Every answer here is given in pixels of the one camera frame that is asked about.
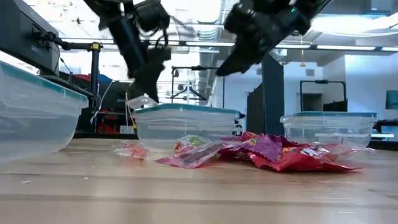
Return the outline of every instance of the ceiling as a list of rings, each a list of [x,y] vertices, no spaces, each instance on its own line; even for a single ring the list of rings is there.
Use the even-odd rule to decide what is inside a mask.
[[[58,29],[63,38],[112,39],[107,30],[98,30],[99,19],[83,0],[24,1]],[[170,39],[233,42],[234,35],[226,32],[222,24],[233,4],[237,2],[238,0],[162,0],[162,4],[168,13],[198,31],[196,38],[185,37],[183,34],[187,31],[172,22],[168,32],[174,35],[170,36]],[[395,32],[398,32],[398,27],[395,26],[398,23],[398,18],[391,17],[389,21],[385,20],[396,12],[394,2],[394,0],[334,0],[323,11],[323,14],[313,21],[313,28],[305,36],[289,36],[284,42],[293,44],[398,45],[396,43],[398,36],[395,34]],[[377,26],[374,26],[372,24],[376,24],[374,23],[376,19],[379,19],[379,21]],[[224,60],[228,56],[230,50],[229,47],[212,49],[176,47],[174,48],[173,59],[167,65],[184,64],[192,66],[201,64],[215,66],[217,61]],[[105,52],[115,53],[117,48],[115,46],[108,47]],[[301,50],[275,50],[273,55],[285,63],[300,62],[304,59],[306,62],[317,62],[322,66],[345,53],[305,50],[302,57]],[[123,76],[123,73],[126,72],[123,59],[118,54],[112,54],[111,58],[113,60],[103,60],[103,65],[115,68],[119,64],[119,73]],[[170,69],[167,69],[162,74],[163,82],[171,82],[170,73]],[[201,94],[208,96],[214,77],[212,71],[195,73],[193,77],[195,88]],[[162,88],[169,91],[171,84],[164,84]]]

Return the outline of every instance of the table surface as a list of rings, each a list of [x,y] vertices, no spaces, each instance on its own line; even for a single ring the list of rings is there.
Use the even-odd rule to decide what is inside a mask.
[[[277,174],[240,163],[187,170],[120,158],[117,140],[75,139],[0,166],[1,224],[396,223],[398,152],[349,174]],[[155,156],[164,153],[153,151]]]

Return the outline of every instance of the clear plastic container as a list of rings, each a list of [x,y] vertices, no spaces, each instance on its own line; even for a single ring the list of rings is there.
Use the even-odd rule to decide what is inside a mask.
[[[0,162],[64,148],[86,107],[86,96],[0,62]]]
[[[376,113],[301,112],[283,116],[287,139],[299,143],[345,143],[366,147]]]
[[[135,110],[133,117],[141,143],[149,148],[172,150],[177,139],[189,134],[210,140],[232,135],[239,112],[169,103]]]

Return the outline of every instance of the black machine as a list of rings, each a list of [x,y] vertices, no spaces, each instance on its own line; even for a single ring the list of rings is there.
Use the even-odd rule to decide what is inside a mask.
[[[313,19],[332,0],[240,0],[228,14],[224,28],[236,34],[231,55],[219,69],[218,76],[245,72],[272,50],[280,41],[297,31],[305,34]],[[132,0],[85,0],[99,18],[99,29],[109,28],[129,69],[127,76],[135,79],[132,87],[147,93],[158,101],[156,82],[163,71],[163,62],[171,59],[167,28],[170,16],[159,0],[145,0],[134,4]],[[98,43],[74,44],[58,38],[57,31],[44,21],[23,0],[0,1],[2,19],[0,50],[19,58],[42,71],[58,75],[57,52],[85,49],[98,56]],[[141,31],[163,32],[155,47],[141,40]],[[98,69],[93,60],[91,90],[96,96]]]

